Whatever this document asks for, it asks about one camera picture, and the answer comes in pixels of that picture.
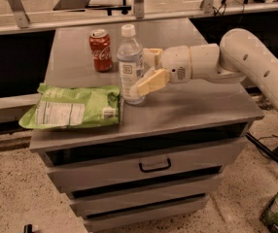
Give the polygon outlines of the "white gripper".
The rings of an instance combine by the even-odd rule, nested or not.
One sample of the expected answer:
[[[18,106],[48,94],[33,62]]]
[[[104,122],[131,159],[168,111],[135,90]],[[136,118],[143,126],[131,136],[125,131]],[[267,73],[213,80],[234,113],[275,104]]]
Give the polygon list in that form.
[[[131,97],[145,96],[171,83],[187,83],[191,79],[191,54],[186,46],[163,49],[143,49],[144,61],[151,66],[130,88]]]

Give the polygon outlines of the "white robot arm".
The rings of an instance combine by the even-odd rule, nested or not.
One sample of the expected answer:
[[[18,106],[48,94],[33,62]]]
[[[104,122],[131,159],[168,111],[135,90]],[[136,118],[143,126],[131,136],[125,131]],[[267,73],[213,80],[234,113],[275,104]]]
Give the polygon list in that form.
[[[145,49],[150,66],[130,87],[137,99],[166,87],[202,79],[210,83],[239,83],[249,79],[278,111],[278,58],[251,32],[234,28],[218,44]]]

